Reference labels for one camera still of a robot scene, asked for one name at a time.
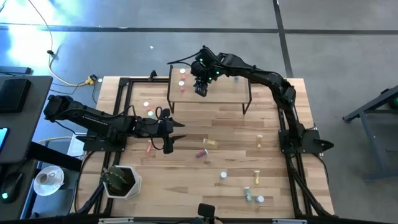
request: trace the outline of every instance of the green object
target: green object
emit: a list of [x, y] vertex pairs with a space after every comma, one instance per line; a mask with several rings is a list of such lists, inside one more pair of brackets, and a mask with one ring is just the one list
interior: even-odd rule
[[122, 190], [123, 184], [127, 183], [127, 181], [124, 180], [123, 170], [116, 166], [112, 166], [109, 170], [104, 167], [101, 180], [116, 190]]

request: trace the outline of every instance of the wooden table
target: wooden table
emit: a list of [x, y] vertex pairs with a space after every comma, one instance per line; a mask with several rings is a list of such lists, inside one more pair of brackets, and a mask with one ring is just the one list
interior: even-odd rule
[[207, 96], [202, 97], [195, 93], [195, 87], [193, 87], [195, 77], [191, 74], [191, 70], [185, 69], [184, 75], [186, 77], [183, 86], [185, 91], [181, 91], [178, 84], [182, 80], [180, 69], [170, 66], [169, 101], [172, 103], [172, 112], [175, 103], [216, 103], [218, 105], [237, 103], [242, 105], [243, 114], [246, 114], [252, 100], [251, 85], [247, 78], [220, 76], [217, 81], [212, 81], [208, 85]]
[[[311, 128], [313, 120], [304, 80], [293, 78], [289, 82], [297, 91], [300, 121]], [[98, 110], [113, 112], [118, 83], [119, 77], [104, 77]], [[146, 116], [143, 102], [148, 101], [152, 108], [168, 108], [166, 95], [165, 83], [136, 83], [131, 103], [138, 115]], [[246, 115], [242, 115], [240, 105], [180, 103], [173, 117], [186, 127], [175, 128], [174, 135], [187, 136], [174, 144], [172, 154], [165, 155], [162, 151], [147, 154], [147, 140], [129, 138], [120, 164], [135, 167], [142, 177], [142, 190], [130, 200], [114, 200], [112, 216], [195, 217], [198, 204], [208, 203], [223, 218], [294, 217], [286, 163], [279, 149], [276, 104], [271, 91], [260, 84], [252, 85], [252, 97]], [[258, 134], [263, 135], [261, 149], [256, 147]], [[203, 138], [216, 140], [219, 146], [210, 149], [206, 157], [196, 159], [195, 154], [204, 149]], [[103, 157], [102, 152], [94, 153], [83, 169], [78, 208], [98, 185]], [[322, 163], [313, 155], [303, 154], [303, 164], [308, 187], [324, 208], [333, 213]], [[261, 171], [259, 185], [254, 183], [254, 170]], [[221, 180], [223, 171], [228, 177]], [[247, 186], [251, 187], [253, 196], [263, 195], [265, 202], [247, 203], [243, 194], [243, 187]], [[300, 208], [305, 212], [300, 190], [298, 194]], [[104, 195], [101, 211], [105, 202]]]

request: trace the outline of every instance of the white saucer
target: white saucer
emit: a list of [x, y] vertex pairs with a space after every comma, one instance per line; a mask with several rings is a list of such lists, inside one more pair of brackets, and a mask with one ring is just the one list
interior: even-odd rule
[[55, 182], [52, 185], [38, 184], [36, 181], [36, 178], [34, 179], [33, 189], [35, 190], [37, 195], [48, 196], [48, 195], [54, 194], [63, 185], [63, 178], [64, 178], [63, 170], [58, 166], [48, 166], [48, 167], [42, 169], [39, 172], [39, 174], [49, 175], [53, 172], [56, 174], [54, 176]]

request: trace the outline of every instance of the yellow cable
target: yellow cable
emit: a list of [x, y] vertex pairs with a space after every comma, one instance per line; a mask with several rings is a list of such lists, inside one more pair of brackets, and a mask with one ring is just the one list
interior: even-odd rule
[[54, 137], [54, 138], [48, 138], [48, 139], [43, 139], [40, 141], [37, 141], [36, 143], [41, 143], [41, 142], [45, 142], [45, 141], [54, 141], [54, 140], [59, 140], [59, 139], [71, 139], [71, 136], [62, 136], [62, 137]]
[[[37, 10], [37, 8], [35, 7], [35, 5], [33, 5], [33, 3], [32, 3], [30, 0], [28, 0], [28, 1], [29, 1], [29, 3], [33, 6], [33, 8], [36, 10], [36, 12], [39, 14], [39, 16], [42, 18], [42, 20], [44, 21], [45, 25], [47, 26], [47, 29], [49, 30], [49, 33], [50, 33], [50, 36], [51, 36], [51, 48], [50, 48], [50, 50], [51, 50], [51, 52], [52, 52], [53, 39], [52, 39], [52, 33], [51, 33], [51, 30], [50, 30], [50, 27], [49, 27], [49, 25], [47, 24], [47, 22], [45, 21], [44, 17], [43, 17], [43, 16], [41, 15], [41, 13], [39, 12], [39, 10]], [[53, 61], [53, 60], [51, 60], [51, 55], [49, 54], [49, 70], [50, 70], [51, 74], [52, 74], [55, 78], [57, 78], [58, 80], [60, 80], [60, 81], [63, 82], [64, 84], [67, 84], [67, 85], [70, 85], [70, 86], [83, 86], [83, 85], [87, 85], [85, 82], [79, 83], [79, 84], [68, 83], [67, 81], [65, 81], [65, 80], [63, 80], [62, 78], [60, 78], [60, 77], [59, 77], [58, 75], [56, 75], [55, 72], [51, 69], [52, 61]]]

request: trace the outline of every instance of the small table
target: small table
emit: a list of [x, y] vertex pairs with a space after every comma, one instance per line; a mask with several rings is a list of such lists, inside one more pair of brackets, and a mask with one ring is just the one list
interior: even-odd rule
[[[113, 113], [119, 79], [104, 77], [97, 110]], [[313, 120], [304, 80], [288, 81], [297, 91], [300, 121], [311, 128]], [[149, 102], [153, 110], [156, 106], [167, 108], [167, 89], [166, 83], [135, 83], [129, 104], [136, 106], [138, 116], [147, 117], [142, 104]], [[207, 203], [216, 207], [215, 215], [220, 218], [293, 218], [286, 161], [277, 134], [280, 128], [277, 105], [268, 87], [252, 84], [252, 90], [253, 110], [245, 116], [236, 105], [181, 103], [173, 119], [186, 126], [174, 128], [173, 135], [187, 136], [174, 144], [171, 154], [156, 150], [148, 154], [148, 139], [128, 138], [120, 164], [137, 170], [142, 177], [142, 188], [139, 195], [129, 200], [113, 200], [111, 216], [158, 220], [195, 217], [199, 203]], [[123, 91], [121, 102], [126, 95], [127, 91]], [[260, 149], [256, 147], [258, 134], [263, 135]], [[209, 149], [207, 156], [196, 159], [195, 154], [204, 149], [203, 138], [218, 141], [218, 148]], [[86, 162], [78, 189], [78, 209], [98, 186], [104, 155], [96, 152]], [[333, 213], [323, 164], [311, 154], [303, 154], [302, 160], [308, 188], [325, 210]], [[254, 183], [254, 170], [261, 171], [258, 185]], [[221, 172], [227, 172], [228, 177], [220, 179]], [[251, 187], [253, 196], [264, 196], [265, 202], [247, 203], [244, 187]], [[300, 208], [304, 208], [301, 190], [297, 192]], [[104, 194], [100, 211], [105, 208], [106, 199]]]
[[251, 103], [251, 83], [247, 78], [243, 77], [227, 77], [225, 75], [218, 77], [217, 81], [212, 81], [208, 85], [208, 92], [206, 97], [202, 97], [195, 93], [195, 77], [191, 74], [191, 70], [185, 69], [184, 91], [181, 91], [180, 68], [173, 68], [170, 66], [169, 74], [169, 88], [167, 90], [167, 101], [170, 109], [174, 113], [175, 103], [216, 103], [233, 104], [241, 103], [243, 114], [249, 109]]

